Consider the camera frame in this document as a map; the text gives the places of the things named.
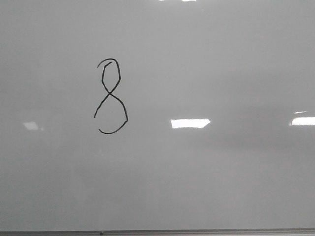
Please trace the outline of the white glossy whiteboard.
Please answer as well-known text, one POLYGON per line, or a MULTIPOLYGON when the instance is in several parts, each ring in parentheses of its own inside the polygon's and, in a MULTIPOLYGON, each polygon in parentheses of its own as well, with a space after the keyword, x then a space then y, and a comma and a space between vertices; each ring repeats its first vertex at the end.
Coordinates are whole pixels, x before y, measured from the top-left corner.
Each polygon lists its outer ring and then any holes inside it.
POLYGON ((312 0, 3 0, 2 231, 311 228, 312 0))

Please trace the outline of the grey metal whiteboard frame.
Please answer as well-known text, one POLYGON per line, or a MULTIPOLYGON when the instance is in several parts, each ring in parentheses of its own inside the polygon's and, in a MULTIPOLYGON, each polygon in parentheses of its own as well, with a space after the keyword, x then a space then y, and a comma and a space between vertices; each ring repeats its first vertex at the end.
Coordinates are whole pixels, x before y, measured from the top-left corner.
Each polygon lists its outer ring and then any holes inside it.
POLYGON ((315 229, 1 231, 0 234, 2 236, 313 236, 315 229))

